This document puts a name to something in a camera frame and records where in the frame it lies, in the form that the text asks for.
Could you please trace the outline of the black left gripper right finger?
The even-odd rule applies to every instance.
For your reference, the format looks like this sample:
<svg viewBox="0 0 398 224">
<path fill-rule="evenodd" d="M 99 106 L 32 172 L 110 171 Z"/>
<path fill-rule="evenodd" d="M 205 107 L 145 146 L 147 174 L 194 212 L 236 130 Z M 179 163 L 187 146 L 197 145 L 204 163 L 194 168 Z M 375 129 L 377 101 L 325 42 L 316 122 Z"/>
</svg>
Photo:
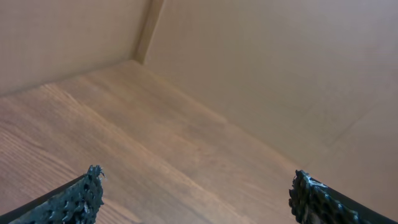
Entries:
<svg viewBox="0 0 398 224">
<path fill-rule="evenodd" d="M 300 224 L 397 224 L 331 187 L 296 170 L 289 207 Z"/>
</svg>

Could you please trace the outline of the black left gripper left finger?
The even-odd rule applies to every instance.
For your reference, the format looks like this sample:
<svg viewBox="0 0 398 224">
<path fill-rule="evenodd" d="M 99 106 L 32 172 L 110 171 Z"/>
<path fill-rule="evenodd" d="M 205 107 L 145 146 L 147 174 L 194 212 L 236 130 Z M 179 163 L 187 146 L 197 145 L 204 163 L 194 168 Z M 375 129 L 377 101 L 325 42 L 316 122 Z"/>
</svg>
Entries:
<svg viewBox="0 0 398 224">
<path fill-rule="evenodd" d="M 91 165 L 87 173 L 61 187 L 1 215 L 1 223 L 94 224 L 104 204 L 103 169 Z"/>
</svg>

